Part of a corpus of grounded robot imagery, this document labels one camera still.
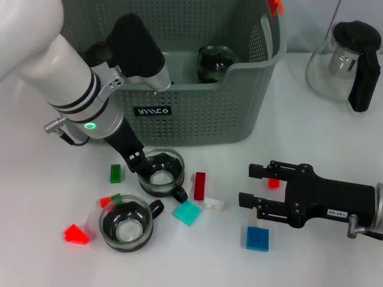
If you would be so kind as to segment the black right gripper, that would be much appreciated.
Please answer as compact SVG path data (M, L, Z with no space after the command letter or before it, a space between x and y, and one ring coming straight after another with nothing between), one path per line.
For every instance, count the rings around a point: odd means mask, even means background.
M239 206L257 209L258 219L302 228L312 218L347 222L350 215L356 215L361 226L372 225L376 210L373 186L325 179L309 164L274 160L266 167L250 164L248 173L251 178L287 181L285 203L239 193Z

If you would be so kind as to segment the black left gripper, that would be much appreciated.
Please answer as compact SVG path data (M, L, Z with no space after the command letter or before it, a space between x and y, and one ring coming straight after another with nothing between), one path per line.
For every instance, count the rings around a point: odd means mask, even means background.
M127 159L127 166L132 173L138 169L149 167L143 152L143 144L137 138L127 119L123 119L117 130L104 138L123 158Z

